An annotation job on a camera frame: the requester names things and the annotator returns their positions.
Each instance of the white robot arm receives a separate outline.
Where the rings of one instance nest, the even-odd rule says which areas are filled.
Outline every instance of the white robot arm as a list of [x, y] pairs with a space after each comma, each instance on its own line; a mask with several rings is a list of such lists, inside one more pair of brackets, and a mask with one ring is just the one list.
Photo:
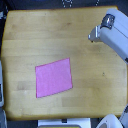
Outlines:
[[102, 119], [96, 128], [123, 128], [123, 126], [115, 115], [109, 114]]
[[116, 9], [109, 9], [101, 25], [96, 26], [88, 39], [104, 42], [128, 64], [128, 17]]

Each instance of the wooden tabletop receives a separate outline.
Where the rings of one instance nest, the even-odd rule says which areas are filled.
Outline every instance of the wooden tabletop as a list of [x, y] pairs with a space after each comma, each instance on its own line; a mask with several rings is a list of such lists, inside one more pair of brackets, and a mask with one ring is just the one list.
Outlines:
[[[127, 67], [88, 34], [108, 8], [10, 11], [2, 65], [5, 111], [11, 120], [120, 115], [127, 104]], [[35, 66], [70, 57], [73, 89], [36, 98]]]

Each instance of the wooden table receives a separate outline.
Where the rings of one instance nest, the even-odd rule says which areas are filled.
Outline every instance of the wooden table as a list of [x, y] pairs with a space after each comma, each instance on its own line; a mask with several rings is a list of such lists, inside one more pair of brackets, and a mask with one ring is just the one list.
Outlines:
[[[120, 115], [127, 104], [127, 67], [88, 34], [108, 8], [10, 11], [2, 65], [5, 111], [11, 120]], [[70, 57], [73, 89], [36, 98], [35, 66]]]

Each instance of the pink towel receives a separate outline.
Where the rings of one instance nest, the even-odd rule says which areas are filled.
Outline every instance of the pink towel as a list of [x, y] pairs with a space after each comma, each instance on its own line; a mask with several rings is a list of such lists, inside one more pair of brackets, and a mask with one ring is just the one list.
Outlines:
[[45, 97], [72, 88], [70, 59], [36, 67], [36, 97]]

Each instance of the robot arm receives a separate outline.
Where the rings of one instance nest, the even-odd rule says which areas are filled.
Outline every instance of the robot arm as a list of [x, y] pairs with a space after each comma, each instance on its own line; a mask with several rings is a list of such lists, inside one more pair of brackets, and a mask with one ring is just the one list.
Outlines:
[[6, 114], [2, 109], [4, 105], [2, 65], [0, 61], [0, 128], [7, 128]]
[[123, 128], [123, 126], [115, 115], [109, 114], [102, 119], [96, 128]]
[[128, 17], [116, 9], [109, 9], [101, 25], [88, 36], [90, 41], [104, 42], [128, 64]]

